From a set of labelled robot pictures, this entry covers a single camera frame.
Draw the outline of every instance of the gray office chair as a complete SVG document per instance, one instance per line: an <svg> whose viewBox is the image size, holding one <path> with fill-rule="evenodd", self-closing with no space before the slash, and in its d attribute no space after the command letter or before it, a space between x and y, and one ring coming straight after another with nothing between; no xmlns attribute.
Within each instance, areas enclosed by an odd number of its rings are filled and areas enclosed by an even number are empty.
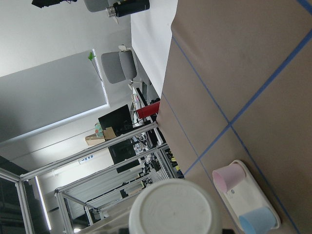
<svg viewBox="0 0 312 234"><path fill-rule="evenodd" d="M111 84L124 80L135 82L133 79L137 76L137 69L131 50L102 54L101 61L105 75Z"/></svg>
<svg viewBox="0 0 312 234"><path fill-rule="evenodd" d="M103 11L112 6L117 0L84 0L86 7L90 12Z"/></svg>

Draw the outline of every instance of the computer monitor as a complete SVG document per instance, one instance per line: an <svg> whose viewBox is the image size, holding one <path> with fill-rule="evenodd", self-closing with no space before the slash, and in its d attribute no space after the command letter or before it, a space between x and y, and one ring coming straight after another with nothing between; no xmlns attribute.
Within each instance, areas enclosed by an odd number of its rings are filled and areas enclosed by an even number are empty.
<svg viewBox="0 0 312 234"><path fill-rule="evenodd" d="M133 129L128 105L124 105L117 110L98 118L98 121L103 130L112 127L117 137Z"/></svg>
<svg viewBox="0 0 312 234"><path fill-rule="evenodd" d="M123 162L124 160L132 158L136 155L136 152L133 149L133 143L129 139L108 147L108 150L112 156L114 164ZM139 161L135 160L117 168L117 172L121 173L138 165Z"/></svg>
<svg viewBox="0 0 312 234"><path fill-rule="evenodd" d="M125 134L133 130L132 120L128 105L124 105L117 110L114 110L100 118L98 118L99 123L102 129L112 127L115 135L118 137L121 134ZM133 149L133 143L130 139L124 140L120 143L108 147L109 152L111 153L114 164L122 162L128 158L131 158L136 155L135 150ZM128 163L117 169L117 172L126 171L132 167L139 165L138 160Z"/></svg>

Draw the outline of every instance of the water bottle lid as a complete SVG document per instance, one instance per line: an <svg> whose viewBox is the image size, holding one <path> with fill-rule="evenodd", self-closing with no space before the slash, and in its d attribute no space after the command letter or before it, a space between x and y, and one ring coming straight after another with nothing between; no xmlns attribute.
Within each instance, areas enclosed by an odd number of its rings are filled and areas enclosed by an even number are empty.
<svg viewBox="0 0 312 234"><path fill-rule="evenodd" d="M129 217L130 234L220 234L215 202L198 185L167 179L146 188L135 200Z"/></svg>
<svg viewBox="0 0 312 234"><path fill-rule="evenodd" d="M115 8L113 6L107 7L106 13L107 13L108 17L116 16L116 11L115 11Z"/></svg>

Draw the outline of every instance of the white tray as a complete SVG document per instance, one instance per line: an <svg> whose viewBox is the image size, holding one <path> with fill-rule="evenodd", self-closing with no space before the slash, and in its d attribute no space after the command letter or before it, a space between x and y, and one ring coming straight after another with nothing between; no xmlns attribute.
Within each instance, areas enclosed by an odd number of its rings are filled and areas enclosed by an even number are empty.
<svg viewBox="0 0 312 234"><path fill-rule="evenodd" d="M255 181L254 177L246 167L246 165L240 160L234 160L231 164L238 163L244 169L246 178L229 190L227 193L221 192L216 185L214 185L227 206L230 214L232 215L235 223L241 230L238 217L249 211L255 210L260 207L268 207L276 218L276 225L272 229L280 227L280 218L269 202L259 185Z"/></svg>

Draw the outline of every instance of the black water bottle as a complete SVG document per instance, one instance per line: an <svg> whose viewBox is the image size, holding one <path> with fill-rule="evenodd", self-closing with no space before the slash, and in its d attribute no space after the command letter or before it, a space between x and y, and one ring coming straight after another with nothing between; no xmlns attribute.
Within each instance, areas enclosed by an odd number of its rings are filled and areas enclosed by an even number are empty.
<svg viewBox="0 0 312 234"><path fill-rule="evenodd" d="M122 17L139 11L150 9L149 0L126 0L118 1L106 8L109 17Z"/></svg>

